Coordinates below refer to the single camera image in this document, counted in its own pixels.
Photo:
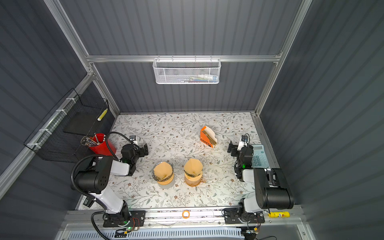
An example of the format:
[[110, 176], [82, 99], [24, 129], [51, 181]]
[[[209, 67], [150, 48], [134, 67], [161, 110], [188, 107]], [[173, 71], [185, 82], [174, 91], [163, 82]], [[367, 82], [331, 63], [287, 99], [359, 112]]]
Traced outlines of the orange glass pitcher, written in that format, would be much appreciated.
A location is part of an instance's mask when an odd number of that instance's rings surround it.
[[199, 178], [199, 179], [193, 180], [193, 179], [188, 179], [185, 177], [185, 183], [190, 187], [196, 187], [201, 183], [206, 183], [206, 180], [204, 178]]

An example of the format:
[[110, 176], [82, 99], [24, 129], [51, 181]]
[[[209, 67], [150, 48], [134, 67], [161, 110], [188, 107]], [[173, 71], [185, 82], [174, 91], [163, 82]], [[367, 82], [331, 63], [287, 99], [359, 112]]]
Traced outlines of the green glass dripper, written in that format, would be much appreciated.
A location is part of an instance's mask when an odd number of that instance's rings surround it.
[[184, 170], [185, 174], [190, 177], [190, 178], [196, 178], [200, 175], [203, 174], [203, 170], [195, 170], [195, 169], [188, 169], [188, 170]]

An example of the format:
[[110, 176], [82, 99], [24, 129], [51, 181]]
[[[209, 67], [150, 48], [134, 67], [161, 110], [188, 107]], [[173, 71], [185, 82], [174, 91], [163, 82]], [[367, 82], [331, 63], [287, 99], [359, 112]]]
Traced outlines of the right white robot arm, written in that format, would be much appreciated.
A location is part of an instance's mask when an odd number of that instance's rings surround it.
[[263, 145], [251, 145], [246, 141], [234, 145], [230, 142], [227, 152], [236, 158], [236, 178], [254, 186], [253, 191], [240, 200], [237, 208], [224, 210], [227, 224], [261, 224], [265, 222], [264, 210], [293, 208], [294, 196], [282, 169], [265, 166], [268, 160]]

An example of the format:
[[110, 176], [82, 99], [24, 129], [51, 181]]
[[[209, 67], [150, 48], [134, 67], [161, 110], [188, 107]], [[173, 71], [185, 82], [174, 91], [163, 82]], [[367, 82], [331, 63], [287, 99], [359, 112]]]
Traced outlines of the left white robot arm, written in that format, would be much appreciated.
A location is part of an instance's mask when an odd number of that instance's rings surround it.
[[124, 145], [122, 159], [106, 155], [90, 155], [76, 163], [71, 172], [72, 188], [86, 196], [86, 205], [94, 202], [102, 206], [101, 214], [105, 227], [140, 225], [144, 211], [131, 213], [126, 201], [122, 200], [108, 185], [110, 175], [131, 177], [136, 170], [139, 158], [149, 154], [148, 145], [138, 147], [135, 144]]

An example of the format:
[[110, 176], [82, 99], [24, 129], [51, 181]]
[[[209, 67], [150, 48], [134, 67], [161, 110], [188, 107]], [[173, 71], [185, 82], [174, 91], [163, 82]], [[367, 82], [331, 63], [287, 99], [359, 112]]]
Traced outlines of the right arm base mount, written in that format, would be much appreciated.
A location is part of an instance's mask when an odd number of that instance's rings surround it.
[[225, 223], [228, 225], [234, 224], [263, 224], [265, 218], [263, 212], [247, 213], [242, 212], [238, 208], [225, 208], [222, 210]]

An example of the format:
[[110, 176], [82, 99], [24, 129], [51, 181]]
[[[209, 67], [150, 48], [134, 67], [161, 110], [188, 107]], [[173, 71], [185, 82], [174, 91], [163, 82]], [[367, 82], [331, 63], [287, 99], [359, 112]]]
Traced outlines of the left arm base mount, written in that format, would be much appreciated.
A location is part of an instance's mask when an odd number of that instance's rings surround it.
[[145, 222], [146, 211], [130, 211], [128, 217], [123, 214], [104, 214], [103, 227], [104, 228], [117, 228], [117, 227], [142, 227]]

